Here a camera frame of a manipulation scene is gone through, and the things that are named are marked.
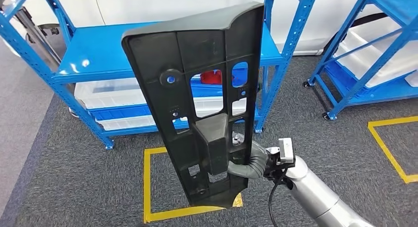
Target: blue metal shelf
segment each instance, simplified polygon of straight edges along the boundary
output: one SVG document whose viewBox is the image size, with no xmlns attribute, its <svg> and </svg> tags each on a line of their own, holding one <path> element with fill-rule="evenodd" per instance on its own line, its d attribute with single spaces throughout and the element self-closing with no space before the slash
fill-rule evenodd
<svg viewBox="0 0 418 227">
<path fill-rule="evenodd" d="M 333 58 L 333 54 L 337 50 L 339 43 L 344 39 L 344 36 L 353 24 L 356 16 L 368 3 L 375 4 L 379 7 L 389 17 L 401 25 L 402 29 L 399 31 L 401 33 L 397 36 L 397 38 L 370 67 L 370 69 L 367 70 L 363 77 L 356 79 L 348 69 L 336 62 L 336 60 L 343 57 L 343 55 Z M 408 41 L 417 38 L 417 30 L 418 0 L 358 0 L 306 84 L 308 86 L 314 86 L 315 82 L 318 82 L 319 86 L 324 90 L 326 96 L 331 101 L 333 108 L 324 114 L 324 118 L 335 120 L 337 118 L 337 114 L 347 106 L 418 97 L 418 88 L 411 87 L 405 81 L 405 76 L 408 74 L 372 88 L 366 87 L 366 83 L 394 54 L 396 54 L 399 49 L 404 47 Z M 382 40 L 395 34 L 396 32 L 397 31 L 383 37 L 379 37 L 372 42 Z M 351 50 L 350 52 L 347 52 L 346 55 L 351 54 L 366 45 Z M 336 101 L 327 85 L 325 85 L 320 76 L 322 72 L 325 72 L 328 75 L 331 82 L 341 94 L 342 99 L 340 101 Z"/>
<path fill-rule="evenodd" d="M 418 0 L 369 0 L 400 26 L 405 26 L 418 15 Z"/>
<path fill-rule="evenodd" d="M 12 8 L 7 8 L 0 15 L 0 35 L 32 67 L 32 69 L 51 87 L 51 89 L 75 112 L 80 120 L 105 144 L 106 149 L 113 148 L 110 136 L 157 131 L 154 127 L 141 127 L 124 130 L 105 131 L 99 126 L 74 95 L 67 89 L 67 83 L 108 80 L 134 77 L 130 64 L 121 47 L 122 34 L 132 28 L 139 28 L 153 23 L 122 24 L 76 28 L 69 19 L 59 0 L 46 0 L 57 16 L 61 26 L 67 51 L 61 60 L 58 70 L 51 68 L 32 49 L 9 23 L 10 18 L 21 8 L 25 0 L 17 0 Z M 279 90 L 281 81 L 289 65 L 296 44 L 305 26 L 306 20 L 315 0 L 300 0 L 298 9 L 290 27 L 283 52 L 280 53 L 270 35 L 271 11 L 274 0 L 265 0 L 265 23 L 261 39 L 260 66 L 263 67 L 262 105 L 256 110 L 255 132 L 261 132 L 271 105 Z M 234 68 L 245 68 L 237 64 Z M 274 67 L 270 84 L 267 82 L 269 67 Z M 216 85 L 202 85 L 210 89 Z M 186 128 L 187 123 L 176 124 L 177 129 Z"/>
<path fill-rule="evenodd" d="M 134 77 L 120 43 L 121 36 L 126 30 L 154 23 L 77 28 L 54 80 L 74 83 Z M 278 65 L 282 61 L 283 57 L 264 25 L 260 66 Z"/>
<path fill-rule="evenodd" d="M 350 87 L 355 82 L 347 82 L 347 75 L 340 64 L 336 62 L 329 63 L 325 66 L 325 72 L 331 79 L 331 82 L 337 88 L 341 96 L 345 97 L 350 92 Z M 371 104 L 383 101 L 401 100 L 418 97 L 418 87 L 411 87 L 405 77 L 399 77 L 384 85 L 379 85 L 371 89 L 364 89 L 360 96 L 355 95 L 349 101 L 347 106 Z"/>
</svg>

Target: mounting hole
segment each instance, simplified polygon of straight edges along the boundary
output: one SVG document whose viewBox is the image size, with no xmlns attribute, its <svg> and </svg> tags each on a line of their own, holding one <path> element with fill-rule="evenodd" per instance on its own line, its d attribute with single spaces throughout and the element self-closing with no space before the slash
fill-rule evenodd
<svg viewBox="0 0 418 227">
<path fill-rule="evenodd" d="M 167 77 L 167 82 L 170 83 L 170 84 L 171 83 L 174 83 L 175 82 L 175 78 L 173 76 L 168 76 Z"/>
</svg>

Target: shelf post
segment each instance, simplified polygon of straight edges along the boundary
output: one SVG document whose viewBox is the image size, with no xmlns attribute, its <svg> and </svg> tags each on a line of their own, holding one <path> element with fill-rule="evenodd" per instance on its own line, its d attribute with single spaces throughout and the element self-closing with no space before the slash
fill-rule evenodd
<svg viewBox="0 0 418 227">
<path fill-rule="evenodd" d="M 273 1 L 271 4 L 266 0 L 266 10 L 268 6 L 273 6 Z M 254 126 L 255 132 L 262 132 L 264 122 L 266 121 L 267 115 L 272 107 L 276 94 L 279 90 L 280 84 L 283 80 L 283 77 L 286 73 L 286 69 L 289 66 L 290 60 L 292 59 L 293 52 L 295 51 L 296 44 L 299 41 L 299 38 L 302 34 L 302 30 L 305 27 L 306 20 L 308 19 L 309 13 L 312 10 L 315 0 L 300 0 L 298 8 L 296 10 L 295 16 L 293 17 L 293 22 L 290 27 L 289 33 L 287 35 L 286 43 L 284 44 L 283 51 L 281 55 L 284 60 L 280 65 L 275 65 L 275 72 L 273 74 L 273 79 L 270 83 L 269 91 L 266 95 L 263 93 L 262 104 L 260 109 L 260 119 Z M 271 24 L 271 8 L 269 9 L 270 15 L 265 14 L 266 24 L 269 26 Z"/>
<path fill-rule="evenodd" d="M 75 26 L 72 24 L 70 18 L 68 17 L 64 7 L 61 5 L 59 0 L 46 0 L 49 7 L 51 7 L 55 16 L 57 16 L 58 22 L 60 24 L 61 30 L 63 31 L 63 37 L 66 45 L 70 43 L 72 36 L 75 33 Z"/>
<path fill-rule="evenodd" d="M 355 21 L 355 18 L 359 14 L 359 12 L 364 8 L 364 6 L 367 4 L 368 0 L 357 0 L 355 3 L 353 9 L 351 10 L 350 14 L 348 14 L 346 20 L 344 21 L 343 25 L 341 26 L 340 30 L 337 32 L 337 34 L 334 36 L 334 38 L 331 41 L 330 46 L 325 51 L 324 55 L 321 58 L 321 61 L 316 66 L 315 70 L 313 71 L 311 77 L 308 79 L 309 85 L 313 86 L 315 84 L 315 75 L 321 74 L 321 72 L 324 69 L 325 62 L 329 61 L 334 54 L 334 52 L 337 50 L 337 47 L 339 46 L 340 42 L 344 39 L 346 36 L 346 33 L 348 29 L 352 26 L 352 24 Z"/>
<path fill-rule="evenodd" d="M 338 102 L 334 108 L 327 112 L 331 120 L 337 118 L 337 114 L 349 104 L 350 99 L 360 90 L 366 83 L 386 64 L 390 58 L 405 46 L 409 39 L 415 34 L 418 27 L 418 15 L 411 23 L 403 28 L 402 33 L 394 40 L 394 42 L 386 49 L 386 51 L 378 58 L 378 60 L 370 67 L 370 69 L 361 77 L 361 79 L 350 89 L 350 91 Z"/>
<path fill-rule="evenodd" d="M 9 21 L 0 15 L 0 35 L 21 58 L 37 73 L 37 75 L 79 116 L 89 129 L 105 144 L 107 149 L 113 148 L 113 141 L 103 135 L 104 130 L 95 122 L 88 112 L 78 103 L 66 86 L 55 82 L 54 73 L 42 58 L 23 39 Z"/>
</svg>

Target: white bin on shelf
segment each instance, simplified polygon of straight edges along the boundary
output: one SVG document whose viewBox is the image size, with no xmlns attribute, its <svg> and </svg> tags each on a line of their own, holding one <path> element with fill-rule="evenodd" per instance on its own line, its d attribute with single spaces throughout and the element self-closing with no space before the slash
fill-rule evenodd
<svg viewBox="0 0 418 227">
<path fill-rule="evenodd" d="M 243 98 L 239 100 L 238 103 L 234 104 L 233 106 L 234 114 L 244 113 L 245 107 L 246 107 L 246 98 Z M 221 107 L 213 107 L 212 110 L 196 109 L 196 115 L 198 117 L 204 117 L 210 114 L 214 114 L 220 111 L 221 109 L 222 109 L 222 105 Z M 179 120 L 187 121 L 187 118 L 180 118 Z M 129 129 L 129 128 L 155 125 L 152 115 L 121 118 L 121 119 L 114 119 L 114 120 L 102 120 L 102 121 L 96 120 L 96 122 L 101 124 L 104 130 L 120 130 L 120 129 Z"/>
<path fill-rule="evenodd" d="M 418 87 L 418 70 L 405 77 L 405 80 L 412 87 Z"/>
<path fill-rule="evenodd" d="M 334 57 L 399 28 L 400 26 L 389 17 L 350 28 L 344 41 L 340 43 Z M 350 70 L 357 79 L 360 79 L 398 36 L 399 33 L 387 37 L 337 61 Z M 416 70 L 418 68 L 417 54 L 418 40 L 408 42 L 376 73 L 366 84 L 366 87 L 377 86 Z"/>
<path fill-rule="evenodd" d="M 74 96 L 87 109 L 146 103 L 136 78 L 77 83 Z"/>
</svg>

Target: silver robot arm segment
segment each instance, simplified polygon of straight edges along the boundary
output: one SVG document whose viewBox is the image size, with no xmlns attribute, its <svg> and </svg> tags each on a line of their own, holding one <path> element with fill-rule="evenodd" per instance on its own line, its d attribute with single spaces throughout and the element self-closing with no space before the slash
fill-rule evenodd
<svg viewBox="0 0 418 227">
<path fill-rule="evenodd" d="M 373 227 L 345 204 L 296 156 L 295 167 L 286 173 L 291 194 L 320 227 Z"/>
<path fill-rule="evenodd" d="M 233 134 L 234 143 L 243 140 L 242 134 Z M 320 227 L 374 227 L 345 204 L 294 152 L 290 138 L 281 138 L 278 147 L 267 149 L 253 141 L 250 163 L 230 162 L 228 172 L 250 179 L 264 176 L 275 184 L 285 175 L 282 183 Z"/>
</svg>

